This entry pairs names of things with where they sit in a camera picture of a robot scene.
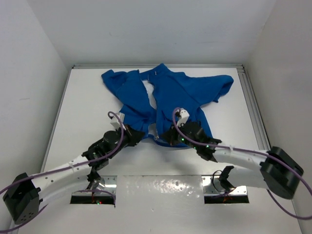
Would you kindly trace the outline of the blue zip-up jacket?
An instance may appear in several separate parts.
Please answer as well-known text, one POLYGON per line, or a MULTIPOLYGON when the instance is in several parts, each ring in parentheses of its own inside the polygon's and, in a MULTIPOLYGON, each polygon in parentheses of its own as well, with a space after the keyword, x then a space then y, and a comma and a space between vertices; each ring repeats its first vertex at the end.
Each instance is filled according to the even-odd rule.
POLYGON ((125 115, 124 124, 150 138, 153 137, 149 133, 152 124, 158 135, 170 129, 173 110, 177 107, 185 109, 190 115, 189 121, 200 122, 205 134, 212 137, 201 106, 218 102, 234 83, 229 75, 192 78, 184 72, 173 72, 164 64, 145 72, 109 70, 101 77, 122 103, 120 112, 125 115))

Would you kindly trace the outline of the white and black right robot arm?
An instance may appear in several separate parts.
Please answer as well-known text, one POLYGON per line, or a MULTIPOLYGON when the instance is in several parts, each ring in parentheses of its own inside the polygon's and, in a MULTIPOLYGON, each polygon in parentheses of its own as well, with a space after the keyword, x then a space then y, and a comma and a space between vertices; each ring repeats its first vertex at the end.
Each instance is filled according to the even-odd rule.
POLYGON ((267 189, 284 199, 293 199, 303 169, 281 148, 269 151, 236 150, 209 137, 198 122, 171 126, 160 136, 170 146, 185 144, 205 161, 226 163, 220 174, 211 178, 211 191, 227 194, 239 186, 267 189))

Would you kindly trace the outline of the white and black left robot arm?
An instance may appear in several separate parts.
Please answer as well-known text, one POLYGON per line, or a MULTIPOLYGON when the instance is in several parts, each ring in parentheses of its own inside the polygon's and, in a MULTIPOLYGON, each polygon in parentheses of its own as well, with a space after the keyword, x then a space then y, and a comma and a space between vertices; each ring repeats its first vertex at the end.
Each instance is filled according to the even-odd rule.
POLYGON ((129 125, 108 131, 87 151, 53 170, 35 175, 22 173, 3 192, 3 201, 16 225, 35 217, 50 201, 64 193, 90 188, 98 171, 125 147, 136 146, 145 133, 129 125))

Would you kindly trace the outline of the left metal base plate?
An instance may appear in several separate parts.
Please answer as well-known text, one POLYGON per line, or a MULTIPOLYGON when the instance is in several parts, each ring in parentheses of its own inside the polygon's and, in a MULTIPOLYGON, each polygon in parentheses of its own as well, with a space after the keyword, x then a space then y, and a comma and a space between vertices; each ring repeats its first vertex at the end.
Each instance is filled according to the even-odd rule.
POLYGON ((91 187, 84 192, 77 191, 72 193, 74 196, 79 195, 115 195, 117 191, 117 176, 101 176, 101 179, 92 183, 91 187))

